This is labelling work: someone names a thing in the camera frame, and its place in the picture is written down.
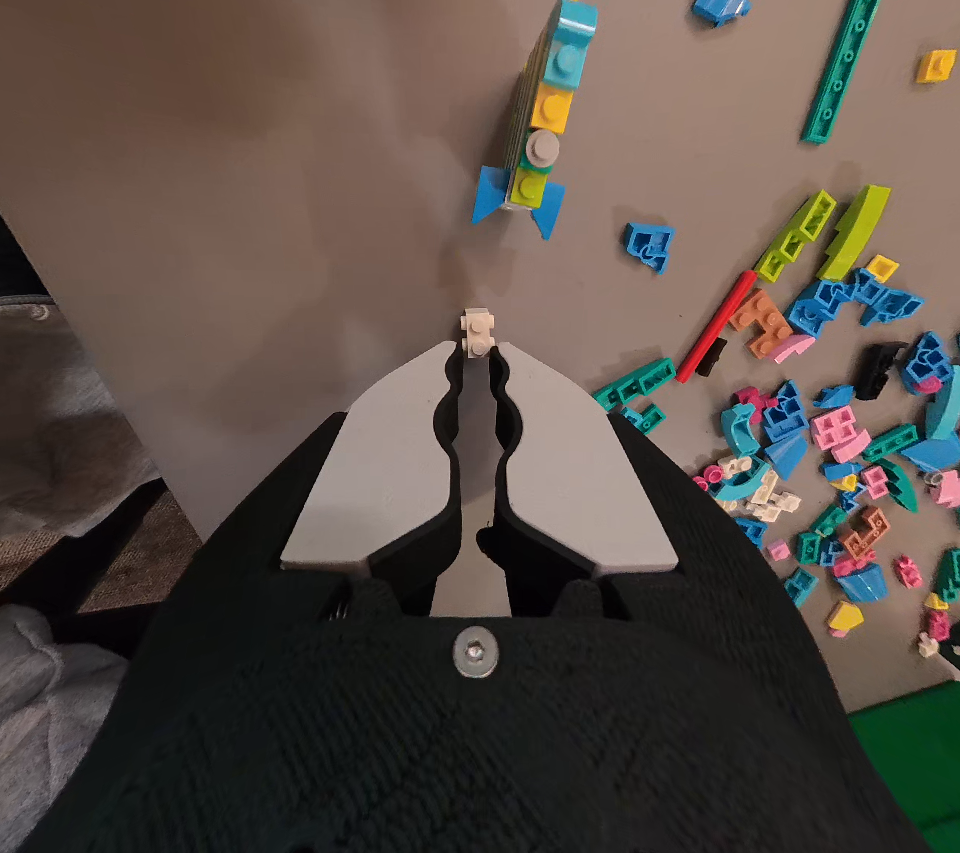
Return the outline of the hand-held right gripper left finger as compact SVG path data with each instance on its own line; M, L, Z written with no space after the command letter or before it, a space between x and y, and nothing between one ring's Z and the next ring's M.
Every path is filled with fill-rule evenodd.
M349 407L283 547L283 569L371 576L378 554L441 514L452 466L435 415L459 350L438 343Z

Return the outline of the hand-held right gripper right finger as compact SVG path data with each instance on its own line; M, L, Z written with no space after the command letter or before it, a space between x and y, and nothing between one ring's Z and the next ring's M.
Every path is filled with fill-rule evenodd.
M498 351L506 409L519 416L503 461L507 517L594 578L674 571L677 552L603 406L517 346Z

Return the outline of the small white brick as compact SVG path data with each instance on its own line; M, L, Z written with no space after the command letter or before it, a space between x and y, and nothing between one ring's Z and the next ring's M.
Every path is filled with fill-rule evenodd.
M468 359L482 359L496 346L496 319L486 307L468 307L461 316L462 350Z

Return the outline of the striped brick fish model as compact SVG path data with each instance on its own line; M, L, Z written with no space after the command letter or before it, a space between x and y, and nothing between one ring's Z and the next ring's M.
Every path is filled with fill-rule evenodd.
M597 28L595 6L557 0L515 88L502 163L479 174L472 224L498 212L526 213L551 239L566 197L553 171Z

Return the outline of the grey desk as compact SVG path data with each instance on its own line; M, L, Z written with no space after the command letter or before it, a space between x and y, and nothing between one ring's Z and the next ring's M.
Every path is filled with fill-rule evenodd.
M838 206L771 287L788 305L847 200L868 242L958 311L958 74L915 83L958 0L881 0L832 136L801 142L849 0L598 10L543 240L472 223L558 0L2 0L2 212L182 504L208 526L383 373L487 307L598 388L678 366L811 195ZM676 230L666 272L628 223Z

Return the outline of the red bar brick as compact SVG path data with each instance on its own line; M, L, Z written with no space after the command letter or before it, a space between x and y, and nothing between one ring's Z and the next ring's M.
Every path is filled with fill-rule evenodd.
M696 368L699 367L704 357L714 346L719 334L750 293L758 278L757 272L747 270L736 280L725 299L716 308L712 318L708 321L685 358L677 367L676 381L679 384L686 384L690 380Z

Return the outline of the tan corner plate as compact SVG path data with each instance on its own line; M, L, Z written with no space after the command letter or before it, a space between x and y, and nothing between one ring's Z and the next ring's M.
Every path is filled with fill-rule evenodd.
M746 297L734 310L728 325L738 333L754 326L758 328L759 336L747 345L751 355L758 360L771 358L794 335L783 314L762 289L756 289Z

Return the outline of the pile of colourful bricks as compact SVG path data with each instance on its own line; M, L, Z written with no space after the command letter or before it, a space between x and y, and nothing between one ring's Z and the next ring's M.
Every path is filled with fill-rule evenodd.
M875 256L865 268L850 274L848 282L813 283L797 301L797 334L774 343L769 358L777 363L805 352L822 327L835 319L836 309L859 303L865 310L862 325L887 324L909 319L925 303L889 285L899 268L894 260ZM901 424L876 437L858 424L853 400L879 399L908 344L889 341L871 344L863 355L856 384L825 387L814 406L812 419L805 414L797 384L786 381L772 396L755 389L737 392L737 403L724 410L730 454L705 466L693 482L732 517L738 529L754 546L764 547L767 529L783 514L795 512L801 498L778 484L796 471L810 442L826 459L821 463L824 479L834 491L834 500L809 529L795 537L794 546L771 541L767 554L774 562L794 560L795 568L783 581L795 607L803 605L823 582L814 571L826 571L841 591L827 617L829 635L843 639L864 623L861 607L886 600L889 585L877 557L877 546L892 529L882 500L917 512L918 499L910 478L892 456L901 456L921 472L924 488L933 501L958 511L958 366L952 366L937 334L926 332L902 370L903 384L911 395L930 399L921 440L914 424ZM752 430L761 420L767 438L762 447ZM923 602L923 629L917 638L918 654L927 659L947 654L958 656L958 619L951 618L958 605L958 547L942 557L932 590Z

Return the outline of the person's grey sweatshirt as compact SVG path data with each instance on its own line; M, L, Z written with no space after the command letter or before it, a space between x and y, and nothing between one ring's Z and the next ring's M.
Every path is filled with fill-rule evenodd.
M46 296L2 297L2 547L72 545L159 477ZM38 598L2 599L1 844L17 851L99 732L127 660L54 638Z

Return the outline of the lime stepped brick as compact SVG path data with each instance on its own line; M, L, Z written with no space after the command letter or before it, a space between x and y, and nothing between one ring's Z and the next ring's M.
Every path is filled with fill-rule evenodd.
M797 262L800 254L817 241L830 221L837 201L820 190L791 217L753 268L758 280L776 283L785 268Z

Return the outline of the lime curved slope brick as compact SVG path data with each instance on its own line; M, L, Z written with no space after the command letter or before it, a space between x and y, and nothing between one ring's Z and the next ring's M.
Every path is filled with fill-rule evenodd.
M861 189L838 221L837 235L826 248L826 261L817 273L819 280L846 280L880 224L891 194L891 187L868 185Z

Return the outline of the stacked green plastic bins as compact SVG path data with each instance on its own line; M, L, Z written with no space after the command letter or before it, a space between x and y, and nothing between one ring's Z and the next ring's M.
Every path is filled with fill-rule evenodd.
M959 850L959 683L851 713L871 763L936 852Z

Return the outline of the blue curved slope brick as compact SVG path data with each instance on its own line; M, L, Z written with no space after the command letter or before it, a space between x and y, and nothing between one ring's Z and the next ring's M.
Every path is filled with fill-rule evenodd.
M692 14L715 29L750 15L751 0L694 0Z

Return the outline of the long teal plate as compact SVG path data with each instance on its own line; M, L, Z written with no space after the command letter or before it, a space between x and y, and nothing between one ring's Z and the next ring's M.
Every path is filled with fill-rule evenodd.
M848 0L800 134L802 143L822 146L832 138L881 2Z

